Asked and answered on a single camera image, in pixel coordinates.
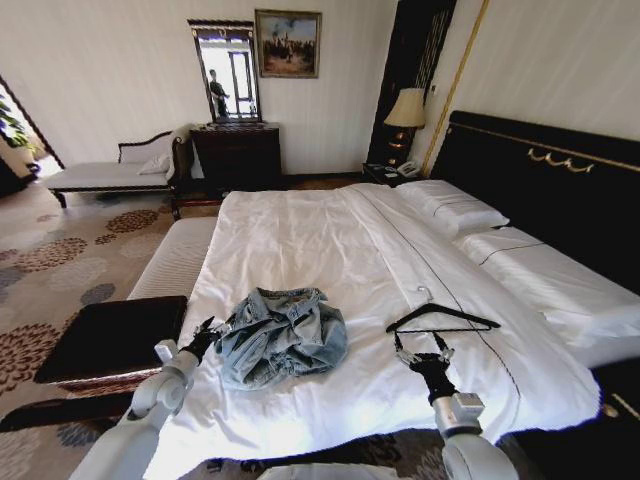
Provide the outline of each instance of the pillow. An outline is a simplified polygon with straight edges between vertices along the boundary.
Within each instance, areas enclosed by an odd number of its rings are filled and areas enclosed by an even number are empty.
[[[516,228],[454,243],[573,347],[640,335],[640,296]]]
[[[164,178],[167,179],[167,182],[171,180],[171,177],[176,173],[176,166],[173,163],[173,155],[169,155],[169,166],[167,167],[167,171],[164,175]]]
[[[138,175],[151,175],[153,173],[165,173],[169,170],[171,165],[171,155],[168,153],[161,153],[155,157],[150,158],[142,165],[142,168],[138,170]]]
[[[496,209],[444,180],[405,183],[396,190],[450,240],[509,223]]]

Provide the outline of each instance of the wooden dresser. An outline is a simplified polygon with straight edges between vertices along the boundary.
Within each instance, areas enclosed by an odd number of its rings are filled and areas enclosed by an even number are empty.
[[[277,124],[209,125],[191,135],[210,191],[280,187]]]

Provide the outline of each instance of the black headboard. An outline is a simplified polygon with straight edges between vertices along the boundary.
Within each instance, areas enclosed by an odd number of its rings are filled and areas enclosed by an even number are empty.
[[[431,178],[640,293],[640,142],[455,111]]]

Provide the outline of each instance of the white duvet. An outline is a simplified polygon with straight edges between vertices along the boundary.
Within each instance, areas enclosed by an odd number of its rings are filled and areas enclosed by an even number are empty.
[[[533,427],[559,429],[597,412],[599,390],[589,370],[541,315],[430,231],[388,187],[230,194],[180,343],[209,316],[226,320],[256,286],[324,291],[345,318],[345,361],[266,390],[227,391],[221,360],[209,349],[182,411],[161,431],[147,478],[177,478],[209,458],[282,457],[376,433],[435,428],[424,380],[395,357],[393,338],[384,332],[427,301],[420,287],[434,302],[502,325],[481,335],[444,334],[455,348],[449,378],[482,398],[488,439]],[[410,326],[467,326],[461,322],[432,314]],[[426,334],[403,338],[413,351],[437,351]]]

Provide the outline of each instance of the floor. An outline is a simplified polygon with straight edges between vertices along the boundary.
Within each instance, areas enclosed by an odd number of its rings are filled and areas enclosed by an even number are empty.
[[[291,187],[336,188],[356,181],[297,178]],[[67,395],[34,384],[34,372],[82,306],[127,297],[173,224],[162,194],[70,194],[68,202],[61,210],[38,183],[0,199],[0,416]],[[183,217],[216,214],[217,207],[182,210]],[[81,424],[0,434],[0,480],[67,478],[96,438]],[[387,465],[401,476],[445,479],[441,446],[437,432],[408,430],[295,461]],[[521,478],[541,478],[517,445],[507,442],[505,449]],[[253,479],[272,463],[212,461],[187,477]]]

